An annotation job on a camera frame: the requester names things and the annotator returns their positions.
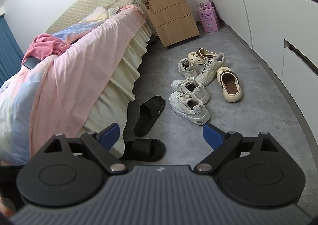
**blue curtain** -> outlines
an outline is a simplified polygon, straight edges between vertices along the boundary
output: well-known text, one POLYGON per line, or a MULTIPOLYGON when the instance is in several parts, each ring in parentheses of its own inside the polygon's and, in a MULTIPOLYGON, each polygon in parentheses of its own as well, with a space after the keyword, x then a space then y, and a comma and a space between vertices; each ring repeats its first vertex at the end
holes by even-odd
POLYGON ((0 84, 18 73, 21 69, 23 52, 16 42, 11 30, 0 16, 0 84))

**black slipper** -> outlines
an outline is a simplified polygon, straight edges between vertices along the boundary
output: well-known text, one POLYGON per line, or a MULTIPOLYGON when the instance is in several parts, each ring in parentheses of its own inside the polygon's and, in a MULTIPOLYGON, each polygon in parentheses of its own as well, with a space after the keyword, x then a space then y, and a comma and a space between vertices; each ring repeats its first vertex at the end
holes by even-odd
POLYGON ((161 96, 154 96, 140 106, 140 117, 135 125, 135 134, 145 136, 161 115, 166 102, 161 96))
POLYGON ((153 162, 164 155, 164 144, 157 139, 134 139, 125 142, 125 152, 121 159, 153 162))

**shoelace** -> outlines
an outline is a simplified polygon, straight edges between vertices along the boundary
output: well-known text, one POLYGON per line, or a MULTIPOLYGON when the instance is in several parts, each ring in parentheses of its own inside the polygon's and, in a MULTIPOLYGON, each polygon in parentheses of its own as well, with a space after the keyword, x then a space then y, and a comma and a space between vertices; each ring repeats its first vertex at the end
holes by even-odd
POLYGON ((179 82, 178 84, 177 84, 177 88, 178 88, 178 90, 181 90, 181 85, 184 85, 186 82, 188 82, 188 81, 193 81, 193 79, 192 78, 187 78, 187 79, 184 79, 184 80, 182 80, 181 82, 179 82))
POLYGON ((210 68, 214 63, 213 59, 209 59, 206 61, 206 63, 204 64, 204 68, 202 69, 201 73, 202 74, 207 74, 208 73, 208 68, 210 68))
POLYGON ((175 98, 181 101, 181 98, 189 97, 189 92, 186 92, 184 94, 179 93, 175 98))

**pink box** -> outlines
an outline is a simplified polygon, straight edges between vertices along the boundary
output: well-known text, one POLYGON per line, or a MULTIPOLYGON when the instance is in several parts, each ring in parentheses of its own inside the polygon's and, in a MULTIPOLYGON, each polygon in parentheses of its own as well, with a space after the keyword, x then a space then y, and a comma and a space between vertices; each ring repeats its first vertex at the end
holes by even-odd
POLYGON ((211 5, 210 2, 208 2, 207 4, 200 3, 200 7, 199 18, 204 28, 204 32, 208 33, 218 31, 218 21, 214 7, 211 5))

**nightstand drawer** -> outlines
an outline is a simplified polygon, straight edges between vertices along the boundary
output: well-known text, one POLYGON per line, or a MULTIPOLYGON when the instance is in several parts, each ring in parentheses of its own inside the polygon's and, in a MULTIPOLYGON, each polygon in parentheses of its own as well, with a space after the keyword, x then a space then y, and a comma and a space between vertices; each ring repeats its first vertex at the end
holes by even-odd
POLYGON ((162 9, 168 8, 170 6, 176 5, 184 1, 187 0, 148 0, 145 1, 143 4, 149 6, 149 9, 146 12, 148 15, 150 15, 157 11, 160 11, 162 9))
POLYGON ((169 8, 160 10, 154 14, 151 14, 149 15, 149 17, 154 27, 158 27, 190 14, 191 11, 188 7, 188 3, 184 1, 169 8))
POLYGON ((156 31, 164 47, 199 35, 197 25, 192 15, 159 26, 156 28, 156 31))

